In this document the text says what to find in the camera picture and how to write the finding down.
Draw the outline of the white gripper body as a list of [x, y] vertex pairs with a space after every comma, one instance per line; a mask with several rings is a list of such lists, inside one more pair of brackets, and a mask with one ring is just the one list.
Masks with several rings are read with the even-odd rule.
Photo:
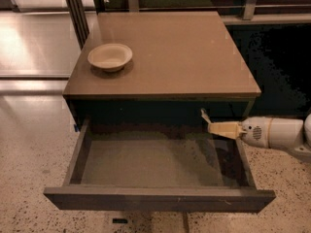
[[268, 148], [268, 117], [254, 116], [242, 121], [245, 133], [241, 139], [248, 145], [258, 148]]

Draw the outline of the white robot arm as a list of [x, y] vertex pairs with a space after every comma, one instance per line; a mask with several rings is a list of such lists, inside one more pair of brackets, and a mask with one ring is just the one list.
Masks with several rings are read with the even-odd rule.
[[201, 117], [208, 123], [209, 133], [240, 139], [249, 146], [282, 150], [289, 155], [311, 162], [311, 116], [306, 119], [273, 116], [250, 116], [243, 121], [210, 120], [204, 109]]

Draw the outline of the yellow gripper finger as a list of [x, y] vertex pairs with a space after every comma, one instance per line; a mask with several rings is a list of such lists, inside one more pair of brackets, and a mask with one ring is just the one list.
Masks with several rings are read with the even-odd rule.
[[201, 117], [207, 122], [207, 123], [212, 123], [211, 119], [209, 118], [209, 116], [206, 113], [206, 110], [204, 108], [200, 109], [201, 112]]
[[236, 140], [242, 134], [247, 133], [238, 121], [212, 122], [208, 125], [208, 132], [233, 140]]

